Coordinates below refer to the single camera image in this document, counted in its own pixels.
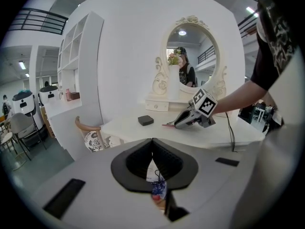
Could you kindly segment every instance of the oval mirror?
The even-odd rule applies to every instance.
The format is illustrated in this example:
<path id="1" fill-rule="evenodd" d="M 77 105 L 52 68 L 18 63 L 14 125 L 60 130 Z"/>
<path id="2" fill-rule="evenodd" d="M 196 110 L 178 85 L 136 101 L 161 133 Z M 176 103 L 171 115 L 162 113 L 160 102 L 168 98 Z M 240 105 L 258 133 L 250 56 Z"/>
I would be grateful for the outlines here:
<path id="1" fill-rule="evenodd" d="M 178 54 L 183 60 L 179 70 L 181 84 L 198 87 L 212 77 L 216 65 L 215 49 L 209 37 L 198 26 L 182 24 L 176 27 L 167 41 L 167 57 L 171 53 Z"/>

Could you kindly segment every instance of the ornate mirror frame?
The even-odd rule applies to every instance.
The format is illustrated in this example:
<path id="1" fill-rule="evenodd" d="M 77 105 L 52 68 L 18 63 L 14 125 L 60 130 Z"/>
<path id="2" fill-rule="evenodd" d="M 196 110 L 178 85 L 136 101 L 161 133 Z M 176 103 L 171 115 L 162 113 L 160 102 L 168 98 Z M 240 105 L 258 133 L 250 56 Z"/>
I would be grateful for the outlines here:
<path id="1" fill-rule="evenodd" d="M 198 20 L 198 18 L 194 15 L 188 16 L 186 18 L 181 18 L 180 20 L 176 21 L 176 23 L 173 24 L 169 28 L 167 33 L 164 35 L 161 44 L 160 57 L 156 58 L 157 74 L 152 84 L 152 94 L 155 96 L 158 95 L 161 98 L 166 96 L 167 81 L 169 77 L 169 65 L 167 63 L 166 55 L 167 42 L 172 32 L 183 25 L 196 26 L 211 40 L 215 48 L 216 54 L 215 70 L 212 74 L 212 77 L 203 86 L 200 87 L 210 92 L 216 99 L 221 99 L 225 97 L 226 86 L 224 76 L 226 75 L 226 66 L 224 62 L 224 52 L 221 47 L 221 43 L 217 39 L 216 35 L 212 32 L 212 30 L 205 23 L 203 23 L 203 21 Z M 183 100 L 185 99 L 191 99 L 200 87 L 192 88 L 180 83 L 180 91 L 183 92 L 182 94 L 180 94 L 180 96 L 182 97 L 181 101 L 184 102 Z"/>

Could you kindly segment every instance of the black box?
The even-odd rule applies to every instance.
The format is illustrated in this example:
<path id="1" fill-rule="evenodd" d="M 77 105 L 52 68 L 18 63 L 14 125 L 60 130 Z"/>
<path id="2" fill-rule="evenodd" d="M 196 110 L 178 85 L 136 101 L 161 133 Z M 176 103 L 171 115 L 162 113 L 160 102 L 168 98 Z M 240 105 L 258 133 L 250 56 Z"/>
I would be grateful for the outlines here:
<path id="1" fill-rule="evenodd" d="M 146 126 L 153 123 L 153 118 L 151 118 L 149 115 L 144 115 L 141 117 L 138 117 L 138 121 L 141 125 Z"/>

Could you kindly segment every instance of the woman with cap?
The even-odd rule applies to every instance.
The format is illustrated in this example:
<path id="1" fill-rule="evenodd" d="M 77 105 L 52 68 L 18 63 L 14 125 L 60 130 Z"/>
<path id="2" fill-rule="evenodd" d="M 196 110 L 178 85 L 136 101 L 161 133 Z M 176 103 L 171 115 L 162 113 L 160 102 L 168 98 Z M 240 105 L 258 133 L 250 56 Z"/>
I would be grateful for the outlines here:
<path id="1" fill-rule="evenodd" d="M 189 87 L 196 87 L 195 70 L 189 63 L 185 48 L 178 47 L 174 50 L 174 53 L 179 55 L 183 60 L 183 66 L 179 70 L 180 82 Z"/>

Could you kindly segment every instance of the bottle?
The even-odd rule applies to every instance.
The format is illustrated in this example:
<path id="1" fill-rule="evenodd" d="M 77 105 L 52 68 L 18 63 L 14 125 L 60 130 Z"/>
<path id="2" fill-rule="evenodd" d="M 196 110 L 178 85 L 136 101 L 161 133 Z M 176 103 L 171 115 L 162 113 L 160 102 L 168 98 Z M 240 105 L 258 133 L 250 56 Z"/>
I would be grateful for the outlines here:
<path id="1" fill-rule="evenodd" d="M 71 93 L 70 93 L 69 89 L 66 90 L 66 98 L 67 98 L 67 101 L 71 101 Z"/>

